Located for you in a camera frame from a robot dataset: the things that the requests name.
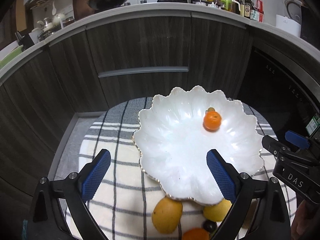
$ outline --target kitchen cabinet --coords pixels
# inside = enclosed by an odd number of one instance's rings
[[[55,152],[75,111],[43,51],[25,63],[3,84],[31,130]]]
[[[32,196],[0,178],[0,239],[21,239],[22,222],[28,219]]]
[[[54,44],[49,51],[57,78],[76,112],[109,109],[85,32]]]
[[[3,85],[0,101],[0,177],[33,195],[38,179],[48,174],[54,152],[31,130]]]
[[[310,57],[306,51],[270,32],[255,28],[252,29],[252,32],[254,33],[255,40],[275,48],[277,51],[292,59],[304,70],[306,70],[318,84],[320,84],[320,62],[318,62],[315,58]]]
[[[201,85],[236,98],[249,61],[252,36],[246,29],[193,18],[188,89]]]
[[[188,66],[190,24],[187,17],[145,17],[87,30],[97,72]]]
[[[110,107],[141,97],[169,95],[174,87],[187,87],[187,73],[143,73],[101,78]]]

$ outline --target kitchen countertop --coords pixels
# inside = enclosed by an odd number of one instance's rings
[[[216,21],[223,21],[227,24],[240,26],[245,28],[246,25],[275,34],[304,50],[311,57],[320,62],[320,51],[306,42],[305,40],[293,36],[283,30],[280,30],[272,25],[253,21],[240,15],[230,13],[224,10],[218,10],[210,7],[199,6],[190,3],[146,3],[124,6],[107,11],[103,11],[94,15],[90,15],[75,23],[59,30],[44,41],[41,41],[31,48],[25,50],[20,55],[15,57],[6,66],[0,69],[0,85],[18,69],[21,65],[33,58],[42,51],[42,47],[51,46],[57,42],[103,24],[122,21],[140,17],[154,16],[184,16],[207,18]]]

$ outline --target soy sauce bottle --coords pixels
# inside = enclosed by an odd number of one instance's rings
[[[245,0],[244,1],[244,17],[250,19],[250,10],[251,10],[252,1]]]

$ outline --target yellow lemon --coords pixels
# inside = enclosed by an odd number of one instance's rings
[[[213,222],[221,222],[227,215],[231,207],[231,202],[229,200],[223,199],[220,203],[204,207],[203,215],[205,218]]]

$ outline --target orange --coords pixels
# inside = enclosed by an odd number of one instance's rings
[[[220,114],[216,111],[207,112],[204,116],[203,124],[208,130],[217,130],[221,125]]]
[[[209,240],[209,232],[203,228],[193,228],[185,232],[181,240]]]

